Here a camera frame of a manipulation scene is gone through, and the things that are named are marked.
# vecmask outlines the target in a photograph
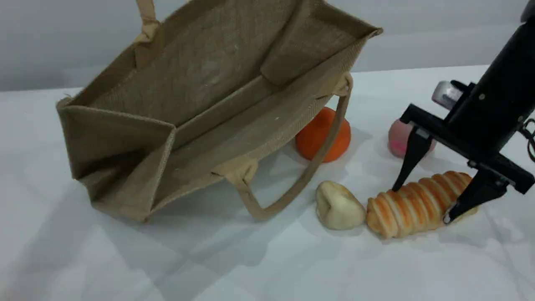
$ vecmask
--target white wall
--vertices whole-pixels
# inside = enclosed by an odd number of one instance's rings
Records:
[[[159,19],[184,0],[156,0]],[[357,71],[488,64],[528,0],[330,0],[385,33]],[[0,90],[83,86],[138,34],[134,0],[0,2]]]

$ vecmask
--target black cable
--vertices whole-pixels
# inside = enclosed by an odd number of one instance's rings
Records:
[[[531,123],[535,124],[535,119],[528,119],[524,126],[518,130],[528,140],[528,155],[530,156],[531,161],[535,162],[535,131],[532,133],[528,130],[528,125]]]

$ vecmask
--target pink peach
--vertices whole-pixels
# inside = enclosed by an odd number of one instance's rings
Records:
[[[399,120],[394,121],[390,127],[388,131],[388,149],[394,156],[398,158],[405,157],[410,131],[412,131],[412,125],[405,124]],[[432,152],[436,145],[437,142],[433,140],[428,153]]]

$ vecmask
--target toy food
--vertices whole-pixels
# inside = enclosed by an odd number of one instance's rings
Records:
[[[334,120],[334,114],[334,110],[327,107],[323,108],[319,114],[295,136],[297,150],[303,157],[308,160],[314,158],[314,155],[316,155],[327,138],[327,134]],[[349,122],[344,120],[340,132],[323,162],[331,162],[338,159],[347,150],[350,142],[351,127],[349,126]]]
[[[366,210],[343,185],[324,181],[316,190],[316,213],[324,226],[333,230],[352,229],[364,223]]]
[[[407,141],[409,140],[409,134],[411,130],[412,125],[405,124],[399,121],[399,119],[394,121],[390,127],[390,130],[388,131],[388,149],[394,156],[398,158],[405,157],[405,152],[407,151]],[[429,152],[433,151],[436,145],[437,142],[433,140],[433,142],[431,142],[431,148],[429,149]]]
[[[368,200],[368,226],[385,239],[440,228],[442,216],[471,180],[462,172],[448,171],[409,183],[397,192],[382,192]],[[463,217],[476,212],[474,208]]]

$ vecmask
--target jute tote bag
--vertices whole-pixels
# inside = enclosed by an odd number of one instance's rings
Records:
[[[222,179],[265,220],[306,186],[337,136],[348,71],[381,33],[321,0],[193,0],[163,23],[137,0],[142,33],[75,97],[57,104],[73,178],[94,208],[145,221]],[[262,208],[257,162],[333,96],[328,137],[301,177]]]

